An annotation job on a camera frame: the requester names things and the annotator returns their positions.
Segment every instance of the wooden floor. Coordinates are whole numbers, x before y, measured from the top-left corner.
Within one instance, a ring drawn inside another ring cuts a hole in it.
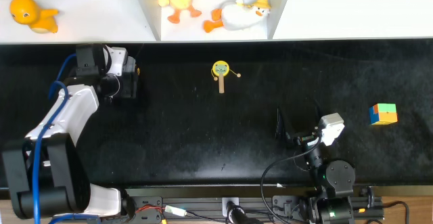
[[[433,224],[433,197],[383,197],[384,203],[401,200],[409,205],[410,224]],[[0,200],[0,224],[25,224],[33,220],[20,220],[12,210],[10,200]],[[43,219],[41,223],[47,224],[50,219]],[[405,224],[405,207],[396,205],[385,210],[383,224]],[[169,222],[170,224],[185,224],[185,222]],[[213,222],[196,222],[197,224],[214,224]],[[356,224],[365,224],[366,221],[357,221]]]

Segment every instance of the black table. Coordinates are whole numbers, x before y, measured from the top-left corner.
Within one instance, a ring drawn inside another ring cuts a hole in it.
[[[141,66],[139,98],[101,106],[77,145],[91,182],[104,186],[258,184],[295,154],[274,140],[277,107],[297,130],[315,126],[317,100],[346,128],[325,150],[356,166],[359,185],[433,183],[433,40],[121,44]],[[53,102],[48,88],[73,45],[0,47],[0,144],[25,136]],[[225,60],[242,74],[210,74]],[[369,124],[369,107],[394,103],[398,123]],[[311,185],[302,158],[267,183]],[[3,166],[0,187],[7,187]]]

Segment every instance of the rubik's cube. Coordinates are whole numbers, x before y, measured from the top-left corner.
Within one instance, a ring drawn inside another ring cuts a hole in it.
[[[397,109],[395,104],[376,104],[370,108],[372,125],[388,125],[397,122]]]

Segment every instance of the blue cable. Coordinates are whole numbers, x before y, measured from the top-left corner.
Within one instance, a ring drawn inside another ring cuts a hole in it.
[[[63,73],[63,70],[65,70],[65,68],[66,68],[66,65],[68,65],[68,64],[69,64],[69,61],[70,61],[72,58],[75,58],[75,57],[76,57],[76,54],[73,53],[73,54],[70,54],[70,55],[65,59],[65,61],[63,62],[62,67],[60,68],[59,74],[57,75],[57,78],[55,79],[56,81],[59,81],[59,79],[60,79],[60,77],[61,77],[61,75],[62,75],[62,73]],[[54,94],[54,88],[53,88],[53,86],[51,86],[51,87],[49,88],[48,98],[51,98],[51,97],[53,96],[53,94]]]
[[[65,220],[87,220],[87,219],[98,219],[95,215],[84,215],[84,214],[67,214],[56,219],[52,219],[48,224],[55,224]]]
[[[41,223],[41,209],[39,208],[39,163],[41,161],[42,138],[44,134],[47,132],[48,128],[53,123],[56,116],[62,111],[62,109],[66,105],[66,102],[68,102],[68,95],[69,95],[68,88],[66,88],[66,86],[62,82],[54,81],[50,89],[55,87],[54,85],[61,86],[62,89],[65,91],[65,96],[59,108],[53,113],[51,118],[49,118],[47,123],[43,126],[41,132],[39,133],[38,139],[36,140],[35,159],[33,161],[33,174],[32,174],[33,216],[35,218],[35,224]]]

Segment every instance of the yellow hat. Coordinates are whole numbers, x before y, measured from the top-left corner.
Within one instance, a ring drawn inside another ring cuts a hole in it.
[[[259,8],[267,8],[270,9],[271,6],[269,5],[268,0],[257,0],[255,3],[252,4],[254,7]]]

